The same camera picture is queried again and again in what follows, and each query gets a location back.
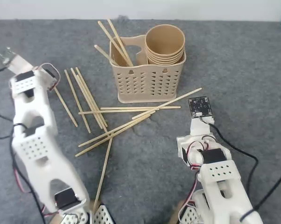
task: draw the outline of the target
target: perforated plastic part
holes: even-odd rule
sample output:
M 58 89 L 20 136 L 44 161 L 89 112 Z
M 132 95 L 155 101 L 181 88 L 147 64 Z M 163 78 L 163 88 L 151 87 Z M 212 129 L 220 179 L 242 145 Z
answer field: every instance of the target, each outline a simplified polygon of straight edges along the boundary
M 24 80 L 16 82 L 15 80 L 11 83 L 13 94 L 18 94 L 26 90 L 35 88 L 36 86 L 36 77 L 26 78 Z
M 239 171 L 237 170 L 237 167 L 233 160 L 204 164 L 201 167 L 200 175 L 202 176 L 202 179 L 205 183 L 212 183 L 229 179 L 241 179 Z
M 78 216 L 74 214 L 65 215 L 61 224 L 78 224 Z
M 95 216 L 94 224 L 113 224 L 112 217 L 104 205 L 100 205 Z
M 185 210 L 182 218 L 181 218 L 182 223 L 180 224 L 197 224 L 197 223 L 202 223 L 199 220 L 199 217 L 197 215 L 197 212 L 194 208 L 192 207 L 187 207 Z

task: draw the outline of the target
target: robotic arm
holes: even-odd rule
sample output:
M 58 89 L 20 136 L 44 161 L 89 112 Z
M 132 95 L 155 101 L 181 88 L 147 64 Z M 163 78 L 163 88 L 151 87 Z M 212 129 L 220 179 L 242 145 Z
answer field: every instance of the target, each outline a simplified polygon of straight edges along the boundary
M 197 180 L 203 189 L 192 194 L 196 208 L 185 206 L 180 223 L 240 224 L 242 215 L 253 207 L 230 151 L 210 132 L 214 119 L 209 99 L 190 98 L 189 105 L 190 135 L 177 137 L 178 156 L 191 169 L 199 170 Z M 263 224 L 256 211 L 242 223 Z
M 69 224 L 92 223 L 87 190 L 55 140 L 57 126 L 47 90 L 55 87 L 57 79 L 50 71 L 32 66 L 10 49 L 2 58 L 15 74 L 10 80 L 14 124 L 27 127 L 14 127 L 12 146 L 26 167 L 31 185 L 50 212 L 58 211 L 64 219 L 70 217 Z M 69 188 L 51 193 L 50 182 L 55 179 Z

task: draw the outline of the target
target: utensil holder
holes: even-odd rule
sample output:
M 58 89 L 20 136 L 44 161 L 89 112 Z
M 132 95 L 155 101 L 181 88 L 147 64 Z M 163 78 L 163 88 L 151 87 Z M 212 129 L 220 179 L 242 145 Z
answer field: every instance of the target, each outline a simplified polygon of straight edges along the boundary
M 145 37 L 146 35 L 121 37 L 124 45 L 140 47 L 140 52 L 136 54 L 138 65 L 133 67 L 126 67 L 125 60 L 110 42 L 110 57 L 119 64 L 117 66 L 111 63 L 111 66 L 118 89 L 118 99 L 122 103 L 162 102 L 176 98 L 186 53 L 184 52 L 179 62 L 173 65 L 148 64 Z

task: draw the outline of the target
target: wooden chopstick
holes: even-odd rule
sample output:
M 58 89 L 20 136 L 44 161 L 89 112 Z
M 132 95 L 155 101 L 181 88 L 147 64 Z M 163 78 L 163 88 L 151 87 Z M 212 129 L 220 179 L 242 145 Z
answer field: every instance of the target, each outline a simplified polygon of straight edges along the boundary
M 140 120 L 140 119 L 141 119 L 141 118 L 138 118 L 138 119 L 135 119 L 135 120 L 131 120 L 131 121 L 129 121 L 129 122 L 127 122 L 127 123 L 125 123 L 125 124 L 123 124 L 123 125 L 117 127 L 117 128 L 112 129 L 111 131 L 108 131 L 108 132 L 106 132 L 106 133 L 104 133 L 104 134 L 101 134 L 101 135 L 97 136 L 96 138 L 93 138 L 93 139 L 88 140 L 88 141 L 86 141 L 86 142 L 84 142 L 84 143 L 81 143 L 80 145 L 78 145 L 78 147 L 81 147 L 81 146 L 85 146 L 85 145 L 87 145 L 87 144 L 90 144 L 90 143 L 92 143 L 92 142 L 94 142 L 94 141 L 96 141 L 96 140 L 98 140 L 98 139 L 101 139 L 101 138 L 103 138 L 103 137 L 105 137 L 105 136 L 107 136 L 107 135 L 109 135 L 109 134 L 112 134 L 112 133 L 114 133 L 115 131 L 120 130 L 120 129 L 122 129 L 122 128 L 124 128 L 124 127 L 126 127 L 126 126 L 128 126 L 128 125 L 130 125 L 130 124 L 132 124 L 132 123 L 134 123 L 136 120 Z
M 123 42 L 122 42 L 121 38 L 120 38 L 119 35 L 118 35 L 117 30 L 116 30 L 115 27 L 113 26 L 112 21 L 111 21 L 110 19 L 107 19 L 107 21 L 108 21 L 109 26 L 111 27 L 111 29 L 112 29 L 114 35 L 116 36 L 116 38 L 117 38 L 117 40 L 118 40 L 118 43 L 120 44 L 120 47 L 122 48 L 122 50 L 123 50 L 123 52 L 124 52 L 124 54 L 125 54 L 127 60 L 128 60 L 129 63 L 133 66 L 133 63 L 132 63 L 132 61 L 131 61 L 131 59 L 130 59 L 130 57 L 129 57 L 129 54 L 128 54 L 127 51 L 126 51 L 126 49 L 125 49 L 125 47 L 124 47 L 124 45 L 123 45 Z
M 128 106 L 128 107 L 100 107 L 100 110 L 134 110 L 134 109 L 152 109 L 155 106 Z M 161 109 L 180 109 L 181 106 L 163 106 Z
M 115 46 L 115 48 L 118 50 L 118 52 L 122 55 L 122 57 L 124 58 L 124 60 L 126 61 L 126 63 L 128 64 L 128 66 L 133 67 L 133 64 L 131 64 L 128 59 L 126 58 L 126 56 L 124 55 L 124 53 L 122 52 L 122 50 L 120 49 L 120 47 L 118 46 L 118 44 L 114 41 L 114 39 L 112 38 L 112 36 L 109 34 L 109 32 L 107 31 L 107 29 L 103 26 L 101 21 L 98 21 L 99 26 L 101 27 L 101 29 L 104 31 L 104 33 L 106 34 L 106 36 L 108 37 L 108 39 L 113 43 L 113 45 Z
M 64 72 L 65 72 L 65 75 L 66 75 L 66 77 L 67 77 L 67 80 L 68 80 L 69 86 L 70 86 L 70 88 L 71 88 L 71 91 L 72 91 L 72 93 L 73 93 L 73 96 L 74 96 L 75 102 L 76 102 L 76 104 L 77 104 L 77 107 L 78 107 L 79 111 L 82 112 L 83 109 L 82 109 L 82 107 L 81 107 L 81 105 L 80 105 L 80 102 L 79 102 L 78 97 L 77 97 L 77 95 L 76 95 L 76 92 L 75 92 L 75 89 L 74 89 L 73 84 L 72 84 L 72 82 L 71 82 L 71 79 L 70 79 L 70 77 L 69 77 L 69 74 L 68 74 L 67 70 L 64 70 Z M 86 127 L 86 129 L 88 130 L 88 133 L 91 133 L 90 126 L 89 126 L 89 124 L 88 124 L 88 122 L 87 122 L 87 120 L 86 120 L 84 114 L 82 114 L 82 118 L 83 118 L 83 120 L 84 120 L 85 127 Z
M 98 45 L 94 45 L 94 47 L 99 51 L 104 57 L 106 57 L 110 62 L 114 63 L 115 65 L 119 66 L 118 63 L 115 62 L 101 47 Z
M 182 98 L 184 98 L 184 97 L 187 97 L 187 96 L 189 96 L 189 95 L 191 95 L 191 94 L 193 94 L 193 93 L 196 93 L 196 92 L 200 91 L 201 89 L 202 89 L 202 88 L 198 88 L 198 89 L 196 89 L 196 90 L 194 90 L 194 91 L 191 91 L 191 92 L 188 92 L 188 93 L 186 93 L 186 94 L 184 94 L 184 95 L 182 95 L 182 96 L 179 96 L 179 97 L 176 98 L 176 99 L 173 99 L 173 100 L 168 101 L 168 102 L 166 102 L 166 103 L 164 103 L 164 104 L 161 104 L 161 105 L 159 105 L 159 106 L 157 106 L 157 107 L 155 107 L 155 108 L 152 108 L 152 109 L 150 109 L 150 110 L 148 110 L 148 111 L 146 111 L 146 112 L 140 113 L 139 115 L 134 116 L 134 117 L 132 118 L 132 120 L 137 119 L 137 118 L 139 118 L 139 117 L 141 117 L 141 116 L 144 116 L 144 115 L 146 115 L 146 114 L 148 114 L 148 113 L 150 113 L 150 112 L 152 112 L 152 111 L 156 111 L 157 109 L 160 109 L 160 108 L 163 107 L 163 106 L 166 106 L 166 105 L 169 105 L 169 104 L 171 104 L 171 103 L 173 103 L 173 102 L 176 102 L 176 101 L 178 101 L 178 100 L 180 100 L 180 99 L 182 99 Z
M 64 106 L 64 108 L 65 108 L 65 110 L 66 110 L 67 114 L 69 115 L 70 119 L 71 119 L 71 120 L 72 120 L 72 122 L 74 123 L 75 127 L 78 127 L 78 124 L 77 124 L 76 120 L 74 119 L 74 117 L 73 117 L 72 113 L 70 112 L 69 108 L 67 107 L 67 105 L 66 105 L 66 103 L 65 103 L 64 99 L 62 98 L 62 96 L 61 96 L 60 92 L 57 90 L 57 88 L 56 88 L 56 87 L 54 88 L 54 90 L 55 90 L 55 92 L 56 92 L 56 94 L 57 94 L 58 98 L 60 99 L 60 101 L 61 101 L 62 105 Z
M 108 142 L 108 147 L 107 147 L 107 151 L 105 154 L 105 159 L 104 159 L 104 164 L 103 164 L 103 168 L 102 168 L 102 173 L 101 173 L 101 177 L 100 177 L 100 181 L 99 181 L 99 185 L 98 185 L 98 189 L 97 189 L 97 193 L 96 193 L 96 198 L 95 198 L 95 202 L 94 202 L 94 206 L 93 206 L 93 214 L 96 213 L 96 206 L 99 200 L 99 196 L 100 196 L 100 192 L 101 192 L 101 188 L 102 188 L 102 183 L 103 183 L 103 179 L 104 179 L 104 175 L 105 175 L 105 171 L 106 171 L 106 166 L 107 166 L 107 162 L 108 162 L 108 156 L 109 156 L 109 152 L 111 150 L 111 146 L 112 146 L 112 138 L 109 139 Z
M 90 99 L 91 99 L 92 104 L 94 104 L 95 110 L 98 111 L 98 110 L 99 110 L 99 107 L 97 106 L 96 101 L 95 101 L 94 97 L 92 96 L 90 89 L 89 89 L 88 86 L 86 85 L 83 76 L 81 75 L 81 73 L 80 73 L 78 67 L 76 67 L 75 69 L 76 69 L 78 75 L 80 76 L 80 79 L 82 80 L 82 82 L 83 82 L 83 84 L 84 84 L 84 87 L 85 87 L 85 89 L 87 90 L 88 95 L 90 96 Z M 104 117 L 103 117 L 103 115 L 102 115 L 101 113 L 99 114 L 99 118 L 100 118 L 100 120 L 102 120 L 104 126 L 107 127 L 107 123 L 106 123 L 106 121 L 105 121 L 105 119 L 104 119 Z
M 103 140 L 97 142 L 96 144 L 94 144 L 94 145 L 92 145 L 92 146 L 86 148 L 85 150 L 81 151 L 80 153 L 77 153 L 75 156 L 78 157 L 78 156 L 80 156 L 80 155 L 82 155 L 82 154 L 84 154 L 84 153 L 86 153 L 86 152 L 92 150 L 93 148 L 95 148 L 95 147 L 101 145 L 102 143 L 104 143 L 104 142 L 108 141 L 109 139 L 113 138 L 114 136 L 116 136 L 116 135 L 118 135 L 118 134 L 124 132 L 125 130 L 131 128 L 132 126 L 134 126 L 134 125 L 136 125 L 136 124 L 142 122 L 143 120 L 147 119 L 147 118 L 150 117 L 150 116 L 151 116 L 151 114 L 147 114 L 147 115 L 143 116 L 141 119 L 136 120 L 136 121 L 133 122 L 132 124 L 130 124 L 130 125 L 128 125 L 128 126 L 122 128 L 121 130 L 119 130 L 119 131 L 117 131 L 117 132 L 115 132 L 115 133 L 112 133 L 111 135 L 109 135 L 109 136 L 106 137 L 105 139 L 103 139 Z
M 76 82 L 77 82 L 77 84 L 78 84 L 78 86 L 79 86 L 79 88 L 80 88 L 80 90 L 81 90 L 81 92 L 82 92 L 82 94 L 83 94 L 83 96 L 84 96 L 84 98 L 85 98 L 85 100 L 86 100 L 86 102 L 87 102 L 87 104 L 88 104 L 90 110 L 91 110 L 91 111 L 94 111 L 95 108 L 93 108 L 93 105 L 91 104 L 91 100 L 89 99 L 89 96 L 88 96 L 87 93 L 86 93 L 86 90 L 85 90 L 85 88 L 84 88 L 84 86 L 83 86 L 83 84 L 82 84 L 82 81 L 80 80 L 79 76 L 75 74 L 75 71 L 74 71 L 73 68 L 71 68 L 70 70 L 71 70 L 71 72 L 72 72 L 72 74 L 73 74 L 73 76 L 74 76 L 74 78 L 75 78 L 75 80 L 76 80 Z M 101 129 L 103 129 L 103 127 L 102 127 L 102 125 L 101 125 L 101 122 L 99 121 L 99 118 L 98 118 L 97 114 L 94 114 L 94 117 L 95 117 L 95 119 L 96 119 L 96 121 L 97 121 L 99 127 L 100 127 Z

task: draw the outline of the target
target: chopstick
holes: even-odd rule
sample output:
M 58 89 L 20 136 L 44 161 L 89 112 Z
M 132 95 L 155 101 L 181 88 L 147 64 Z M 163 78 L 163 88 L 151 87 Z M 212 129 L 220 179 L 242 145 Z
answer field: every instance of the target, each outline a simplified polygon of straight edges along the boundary
M 113 45 L 115 46 L 115 48 L 118 50 L 118 52 L 121 54 L 121 56 L 124 58 L 124 60 L 126 61 L 126 63 L 128 64 L 128 66 L 133 67 L 133 64 L 130 63 L 128 61 L 128 59 L 126 58 L 126 56 L 124 55 L 124 53 L 122 52 L 122 50 L 120 49 L 120 47 L 118 46 L 118 44 L 114 41 L 114 39 L 112 38 L 112 36 L 109 34 L 109 32 L 107 31 L 107 29 L 104 27 L 104 25 L 102 24 L 101 21 L 98 21 L 99 26 L 101 27 L 101 29 L 104 31 L 104 33 L 106 34 L 106 36 L 108 37 L 108 39 L 113 43 Z
M 98 45 L 94 45 L 94 47 L 97 49 L 97 51 L 99 51 L 104 57 L 106 57 L 110 62 L 114 63 L 115 65 L 119 66 L 118 63 L 115 62 L 115 60 L 113 60 L 104 50 L 102 50 L 101 47 L 99 47 Z
M 176 99 L 173 99 L 173 100 L 168 101 L 168 102 L 166 102 L 166 103 L 164 103 L 164 104 L 161 104 L 161 105 L 159 105 L 159 106 L 157 106 L 157 107 L 155 107 L 155 108 L 153 108 L 153 109 L 151 109 L 151 110 L 148 110 L 148 111 L 146 111 L 146 112 L 140 113 L 139 115 L 134 116 L 134 117 L 132 118 L 132 120 L 137 119 L 137 118 L 139 118 L 139 117 L 141 117 L 141 116 L 144 116 L 144 115 L 146 115 L 146 114 L 148 114 L 148 113 L 150 113 L 150 112 L 152 112 L 152 111 L 156 111 L 157 109 L 160 109 L 160 108 L 163 107 L 163 106 L 166 106 L 166 105 L 169 105 L 169 104 L 171 104 L 171 103 L 173 103 L 173 102 L 176 102 L 176 101 L 178 101 L 178 100 L 180 100 L 180 99 L 182 99 L 182 98 L 184 98 L 184 97 L 187 97 L 187 96 L 189 96 L 189 95 L 191 95 L 191 94 L 193 94 L 193 93 L 199 92 L 201 89 L 202 89 L 202 88 L 198 88 L 198 89 L 196 89 L 196 90 L 194 90 L 194 91 L 191 91 L 191 92 L 188 92 L 188 93 L 186 93 L 186 94 L 184 94 L 184 95 L 182 95 L 182 96 L 179 96 L 179 97 L 176 98 Z
M 68 74 L 67 70 L 64 70 L 64 72 L 65 72 L 65 75 L 66 75 L 66 77 L 67 77 L 67 80 L 68 80 L 69 86 L 70 86 L 70 88 L 71 88 L 71 91 L 72 91 L 72 93 L 73 93 L 74 99 L 75 99 L 75 101 L 76 101 L 77 107 L 78 107 L 79 111 L 82 112 L 83 109 L 82 109 L 82 107 L 81 107 L 81 105 L 80 105 L 80 102 L 79 102 L 78 97 L 77 97 L 77 95 L 76 95 L 76 92 L 75 92 L 75 89 L 74 89 L 73 84 L 72 84 L 72 82 L 71 82 L 71 79 L 70 79 L 70 77 L 69 77 L 69 74 Z M 83 120 L 84 120 L 85 127 L 86 127 L 86 129 L 88 130 L 88 133 L 91 133 L 90 126 L 89 126 L 89 124 L 88 124 L 88 122 L 87 122 L 87 120 L 86 120 L 84 114 L 82 114 L 82 118 L 83 118 Z
M 130 59 L 130 57 L 129 57 L 129 54 L 128 54 L 127 51 L 126 51 L 126 49 L 125 49 L 125 47 L 124 47 L 124 45 L 123 45 L 123 42 L 122 42 L 121 38 L 120 38 L 119 35 L 118 35 L 117 30 L 116 30 L 115 27 L 113 26 L 112 21 L 111 21 L 110 19 L 107 19 L 107 21 L 108 21 L 109 26 L 111 27 L 111 29 L 112 29 L 114 35 L 116 36 L 116 38 L 117 38 L 117 40 L 118 40 L 118 43 L 120 44 L 120 47 L 122 48 L 122 50 L 123 50 L 123 52 L 124 52 L 124 54 L 125 54 L 127 60 L 128 60 L 128 61 L 130 62 L 130 64 L 133 66 L 133 63 L 132 63 L 132 61 L 131 61 L 131 59 Z

